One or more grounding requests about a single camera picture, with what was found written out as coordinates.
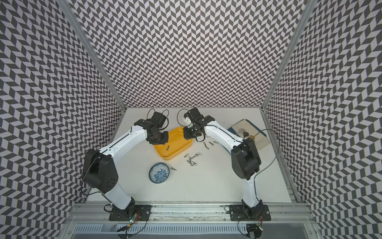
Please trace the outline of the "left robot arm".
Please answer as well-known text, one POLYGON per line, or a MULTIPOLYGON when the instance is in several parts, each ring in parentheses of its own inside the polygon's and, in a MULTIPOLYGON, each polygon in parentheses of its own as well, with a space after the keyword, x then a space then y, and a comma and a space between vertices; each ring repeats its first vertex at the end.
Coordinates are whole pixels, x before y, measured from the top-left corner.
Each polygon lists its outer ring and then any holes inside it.
POLYGON ((89 149, 85 154, 82 182, 98 190, 112 206, 128 213, 134 210, 135 200, 119 184, 118 162, 142 141, 151 145, 164 145, 169 140, 165 131, 168 116, 154 112, 149 119, 139 119, 118 139, 101 149, 89 149))

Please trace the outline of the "teal tray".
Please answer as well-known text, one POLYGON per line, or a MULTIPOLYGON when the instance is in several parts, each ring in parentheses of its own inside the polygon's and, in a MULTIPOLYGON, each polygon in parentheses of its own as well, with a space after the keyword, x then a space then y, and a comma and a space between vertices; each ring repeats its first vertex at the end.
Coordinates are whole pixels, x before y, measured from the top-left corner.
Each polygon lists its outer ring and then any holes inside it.
POLYGON ((239 137, 243 137, 243 133, 246 131, 250 135, 253 135, 255 139, 262 139, 263 137, 267 138, 267 135, 264 132, 262 132, 257 126, 247 119, 243 119, 234 124, 228 128, 228 131, 238 135, 239 137))

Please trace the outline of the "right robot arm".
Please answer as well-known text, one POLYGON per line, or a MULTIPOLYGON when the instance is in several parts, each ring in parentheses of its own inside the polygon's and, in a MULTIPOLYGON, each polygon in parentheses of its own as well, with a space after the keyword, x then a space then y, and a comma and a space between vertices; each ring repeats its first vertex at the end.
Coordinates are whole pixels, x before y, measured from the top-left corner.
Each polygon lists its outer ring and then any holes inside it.
POLYGON ((209 136, 230 152, 232 169, 243 180, 243 209, 252 214, 259 211, 263 203, 257 194, 256 176, 261 159, 255 141, 236 136, 213 117, 203 116, 197 108, 186 111, 183 121, 186 123, 183 128, 186 140, 209 136))

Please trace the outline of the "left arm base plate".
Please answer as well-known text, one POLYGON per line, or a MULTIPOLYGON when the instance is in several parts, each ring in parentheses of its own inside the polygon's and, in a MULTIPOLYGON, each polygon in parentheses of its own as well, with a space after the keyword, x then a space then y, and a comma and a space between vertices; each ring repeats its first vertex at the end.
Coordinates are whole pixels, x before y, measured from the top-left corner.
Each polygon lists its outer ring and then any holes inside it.
POLYGON ((146 222, 150 218, 151 209, 152 209, 151 205, 135 205, 132 207, 128 207, 125 210, 121 210, 115 206, 112 206, 108 220, 127 222, 127 221, 130 221, 135 214, 138 214, 139 221, 146 222))

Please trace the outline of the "gold round spoon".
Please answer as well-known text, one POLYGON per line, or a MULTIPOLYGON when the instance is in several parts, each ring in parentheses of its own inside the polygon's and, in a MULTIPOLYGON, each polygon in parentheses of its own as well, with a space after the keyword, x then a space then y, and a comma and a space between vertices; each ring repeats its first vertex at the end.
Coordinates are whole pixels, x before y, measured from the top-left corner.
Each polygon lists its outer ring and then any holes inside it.
POLYGON ((248 138, 250 138, 251 140, 255 142, 255 137, 253 135, 248 136, 248 138))

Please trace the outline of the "screws in bowl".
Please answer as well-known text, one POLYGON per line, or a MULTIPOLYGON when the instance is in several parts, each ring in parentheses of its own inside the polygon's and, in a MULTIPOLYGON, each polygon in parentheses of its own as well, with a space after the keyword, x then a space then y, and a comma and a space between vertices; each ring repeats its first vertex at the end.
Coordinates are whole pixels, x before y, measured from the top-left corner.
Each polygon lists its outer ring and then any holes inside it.
POLYGON ((166 169, 160 168, 160 169, 155 171, 153 177, 154 177, 155 181, 164 181, 168 177, 168 172, 166 169))

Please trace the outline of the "blue white ceramic bowl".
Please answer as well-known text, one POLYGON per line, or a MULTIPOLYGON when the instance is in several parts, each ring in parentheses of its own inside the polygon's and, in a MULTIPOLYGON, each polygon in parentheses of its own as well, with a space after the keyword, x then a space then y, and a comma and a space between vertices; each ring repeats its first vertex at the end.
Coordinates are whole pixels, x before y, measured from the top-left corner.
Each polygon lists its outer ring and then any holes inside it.
POLYGON ((149 179, 155 184, 165 182, 170 175, 170 168, 165 163, 156 163, 153 165, 148 173, 149 179))

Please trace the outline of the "aluminium front rail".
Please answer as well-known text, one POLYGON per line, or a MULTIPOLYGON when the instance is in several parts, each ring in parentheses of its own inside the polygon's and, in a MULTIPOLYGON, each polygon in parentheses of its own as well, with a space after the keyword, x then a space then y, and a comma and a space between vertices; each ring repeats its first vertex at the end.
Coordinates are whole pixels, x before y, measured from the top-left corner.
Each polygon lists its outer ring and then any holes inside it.
MULTIPOLYGON (((141 202, 136 205, 151 205, 150 223, 231 223, 229 205, 240 203, 154 203, 141 202)), ((263 223, 315 223, 310 207, 304 203, 265 203, 271 221, 263 223)), ((106 202, 76 204, 67 223, 109 223, 111 206, 106 202)))

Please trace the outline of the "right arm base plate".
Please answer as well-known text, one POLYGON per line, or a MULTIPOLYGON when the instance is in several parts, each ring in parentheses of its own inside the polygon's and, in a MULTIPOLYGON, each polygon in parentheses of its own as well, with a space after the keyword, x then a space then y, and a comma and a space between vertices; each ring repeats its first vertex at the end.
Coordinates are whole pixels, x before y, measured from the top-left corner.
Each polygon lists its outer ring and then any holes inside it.
POLYGON ((229 214, 231 221, 271 221, 270 211, 267 205, 259 204, 253 208, 246 205, 229 205, 229 214))

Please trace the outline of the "yellow plastic storage box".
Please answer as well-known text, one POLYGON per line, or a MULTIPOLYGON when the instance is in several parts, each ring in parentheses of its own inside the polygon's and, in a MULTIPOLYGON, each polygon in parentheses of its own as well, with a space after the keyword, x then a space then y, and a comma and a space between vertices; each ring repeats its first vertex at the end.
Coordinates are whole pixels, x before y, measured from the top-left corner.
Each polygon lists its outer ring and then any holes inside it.
POLYGON ((193 139, 186 140, 184 138, 183 127, 180 126, 169 132, 169 140, 166 144, 155 145, 154 148, 162 159, 169 161, 190 148, 193 141, 193 139))

